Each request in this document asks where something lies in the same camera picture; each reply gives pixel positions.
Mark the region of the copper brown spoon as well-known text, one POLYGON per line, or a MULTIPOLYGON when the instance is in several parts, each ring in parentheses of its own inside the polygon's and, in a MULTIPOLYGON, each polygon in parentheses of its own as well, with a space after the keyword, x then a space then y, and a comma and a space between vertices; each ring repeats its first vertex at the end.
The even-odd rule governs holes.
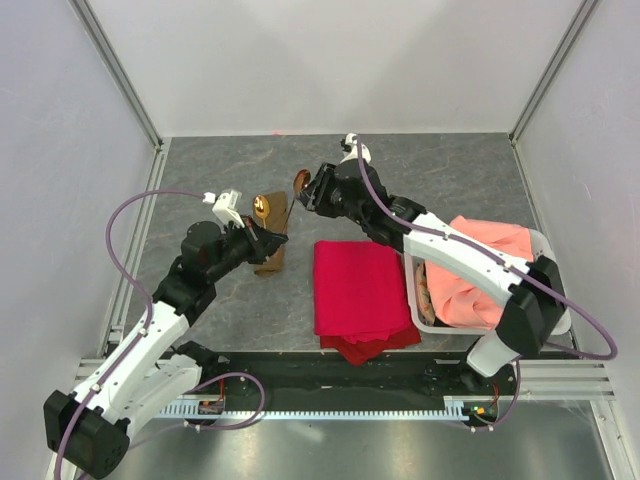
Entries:
POLYGON ((311 172, 309 170, 302 169, 296 174, 293 180, 293 198, 287 211, 285 223, 282 230, 283 233, 286 233, 288 231, 289 220, 291 218, 295 205, 299 201, 301 193, 308 186, 310 181, 311 172))

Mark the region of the brown fabric napkin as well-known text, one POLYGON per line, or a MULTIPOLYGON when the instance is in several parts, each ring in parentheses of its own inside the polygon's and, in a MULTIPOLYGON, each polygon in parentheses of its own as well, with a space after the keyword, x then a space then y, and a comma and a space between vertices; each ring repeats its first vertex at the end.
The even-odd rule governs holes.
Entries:
MULTIPOLYGON (((288 211, 288 196, 285 191, 276 191, 271 193, 259 194, 264 195, 270 204, 270 215, 267 220, 268 228, 267 230, 272 231, 274 233, 283 233, 283 226, 285 223, 287 211, 288 211)), ((254 211, 254 201, 253 201, 253 218, 254 220, 262 226, 262 221, 258 218, 254 211)), ((277 273, 281 272, 284 269, 285 263, 285 246, 282 246, 278 252, 269 258, 266 262, 257 265, 254 267, 254 273, 258 277, 267 278, 277 273)))

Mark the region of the gold spoon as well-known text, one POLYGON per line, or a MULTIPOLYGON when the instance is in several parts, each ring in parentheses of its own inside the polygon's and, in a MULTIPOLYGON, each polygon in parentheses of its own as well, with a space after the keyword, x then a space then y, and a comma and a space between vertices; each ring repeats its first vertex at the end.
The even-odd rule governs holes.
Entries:
POLYGON ((264 195, 257 195, 254 199, 254 211, 258 218, 262 221, 262 228, 267 229, 267 220, 271 209, 268 199, 264 195))

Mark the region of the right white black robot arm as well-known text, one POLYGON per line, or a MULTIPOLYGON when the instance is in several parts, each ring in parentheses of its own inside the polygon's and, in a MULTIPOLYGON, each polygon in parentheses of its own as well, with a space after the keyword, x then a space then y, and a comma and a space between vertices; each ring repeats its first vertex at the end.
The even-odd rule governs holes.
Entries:
POLYGON ((323 163, 315 174, 302 170, 296 175, 294 195, 304 208, 351 220, 374 242, 407 259, 444 268, 501 308, 498 324, 470 347, 458 368, 465 391, 483 392, 503 366, 537 356, 550 337, 568 330, 570 317, 554 259, 539 255, 528 261, 459 232, 422 205, 388 193, 357 134, 347 134, 341 147, 338 164, 323 163))

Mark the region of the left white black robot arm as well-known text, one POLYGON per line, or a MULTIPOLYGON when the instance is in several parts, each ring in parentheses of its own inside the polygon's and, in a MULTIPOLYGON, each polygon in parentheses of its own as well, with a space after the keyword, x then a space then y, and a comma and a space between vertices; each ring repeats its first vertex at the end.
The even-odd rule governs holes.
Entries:
POLYGON ((160 357, 216 298, 217 283, 244 263, 259 264, 288 238, 237 210, 242 194, 205 192, 211 221, 192 225, 180 253, 143 316, 115 350, 70 392, 53 391, 43 405, 46 443, 54 453, 54 479, 103 479, 122 461, 139 431, 179 396, 208 393, 219 369, 204 359, 160 357))

